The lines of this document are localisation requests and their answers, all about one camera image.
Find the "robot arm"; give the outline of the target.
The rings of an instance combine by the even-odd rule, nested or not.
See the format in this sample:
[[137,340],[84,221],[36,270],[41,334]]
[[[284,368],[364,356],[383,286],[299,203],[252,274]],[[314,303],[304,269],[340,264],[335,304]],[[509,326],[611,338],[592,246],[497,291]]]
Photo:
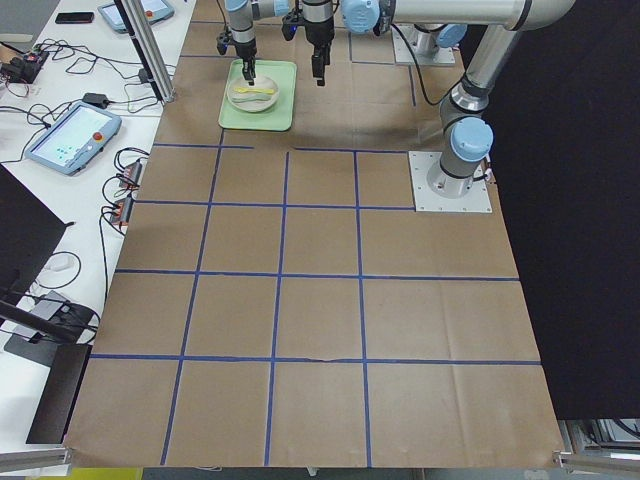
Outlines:
[[233,46],[242,60],[242,75],[249,86],[255,83],[257,44],[254,22],[271,17],[281,17],[283,35],[291,40],[302,20],[301,10],[290,8],[289,1],[225,1],[218,4],[225,18],[223,31],[217,37],[217,50],[225,55]]
[[484,36],[464,75],[446,99],[458,115],[480,116],[489,94],[524,31],[562,18],[572,1],[343,1],[344,25],[351,31],[387,32],[397,22],[485,25]]

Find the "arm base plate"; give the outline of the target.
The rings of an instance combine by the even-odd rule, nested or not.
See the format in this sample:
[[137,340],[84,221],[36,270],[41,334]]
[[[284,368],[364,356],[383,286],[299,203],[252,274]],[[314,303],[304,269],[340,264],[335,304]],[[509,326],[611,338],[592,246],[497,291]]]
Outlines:
[[399,24],[392,31],[395,63],[412,64],[415,56],[420,66],[452,67],[455,34],[453,24]]
[[490,214],[492,205],[482,167],[467,179],[455,179],[441,169],[441,155],[436,151],[408,152],[415,210]]

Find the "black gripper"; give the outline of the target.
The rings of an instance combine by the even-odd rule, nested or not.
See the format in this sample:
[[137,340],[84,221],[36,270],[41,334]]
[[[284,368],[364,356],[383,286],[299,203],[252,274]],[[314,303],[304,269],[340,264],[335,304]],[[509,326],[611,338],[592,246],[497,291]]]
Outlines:
[[331,63],[331,45],[334,39],[333,18],[320,23],[305,19],[302,13],[288,13],[282,18],[281,31],[286,41],[292,41],[300,28],[305,29],[306,40],[314,47],[311,66],[316,85],[324,87],[325,69]]
[[216,48],[220,55],[225,55],[230,46],[236,50],[236,55],[242,60],[242,75],[248,84],[254,84],[255,61],[257,46],[253,30],[236,31],[223,30],[216,39]]

